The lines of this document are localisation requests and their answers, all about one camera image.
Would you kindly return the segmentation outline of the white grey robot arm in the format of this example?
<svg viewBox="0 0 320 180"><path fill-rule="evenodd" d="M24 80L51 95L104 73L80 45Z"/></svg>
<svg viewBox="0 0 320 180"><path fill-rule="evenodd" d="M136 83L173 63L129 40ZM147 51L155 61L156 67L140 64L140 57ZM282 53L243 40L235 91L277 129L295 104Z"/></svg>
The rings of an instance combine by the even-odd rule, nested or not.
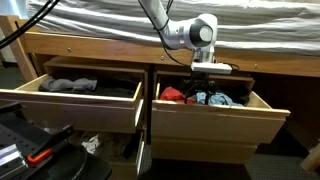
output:
<svg viewBox="0 0 320 180"><path fill-rule="evenodd" d="M185 20L172 20L161 0L138 0L151 21L165 50L189 49L194 52L190 69L210 73L217 70L215 44L218 19L213 14L200 14Z"/></svg>

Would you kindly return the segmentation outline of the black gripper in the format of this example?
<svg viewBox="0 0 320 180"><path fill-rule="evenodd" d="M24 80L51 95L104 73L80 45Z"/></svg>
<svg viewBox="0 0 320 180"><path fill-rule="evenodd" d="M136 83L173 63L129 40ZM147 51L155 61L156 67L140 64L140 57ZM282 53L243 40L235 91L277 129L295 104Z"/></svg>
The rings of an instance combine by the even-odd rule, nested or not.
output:
<svg viewBox="0 0 320 180"><path fill-rule="evenodd" d="M186 84L183 87L184 99L190 96L190 92L194 90L206 90L205 103L208 104L212 95L216 93L216 84L209 83L209 74L203 72L191 73L191 84Z"/></svg>

